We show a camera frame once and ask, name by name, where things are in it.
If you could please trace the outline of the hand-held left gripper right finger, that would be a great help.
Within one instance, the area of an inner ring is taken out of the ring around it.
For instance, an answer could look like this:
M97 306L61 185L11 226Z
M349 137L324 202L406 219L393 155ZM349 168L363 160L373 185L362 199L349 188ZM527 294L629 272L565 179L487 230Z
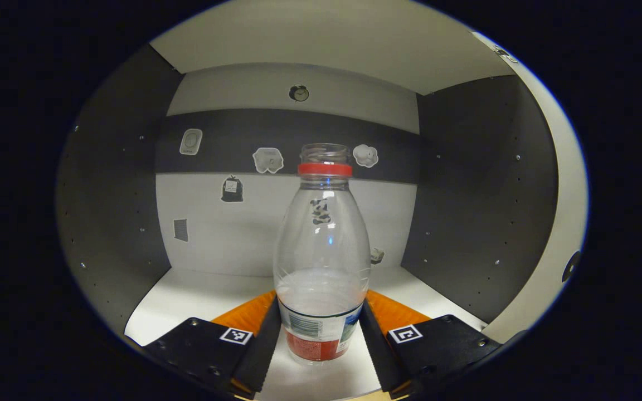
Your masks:
M439 394L502 347L452 314L430 318L374 290L359 322L381 390L391 399Z

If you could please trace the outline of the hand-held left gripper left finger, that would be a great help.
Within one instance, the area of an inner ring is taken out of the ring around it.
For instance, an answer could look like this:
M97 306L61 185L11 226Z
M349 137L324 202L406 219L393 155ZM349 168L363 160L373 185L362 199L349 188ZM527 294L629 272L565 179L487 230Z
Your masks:
M252 399L262 391L281 326L270 290L211 321L189 317L142 348L221 399Z

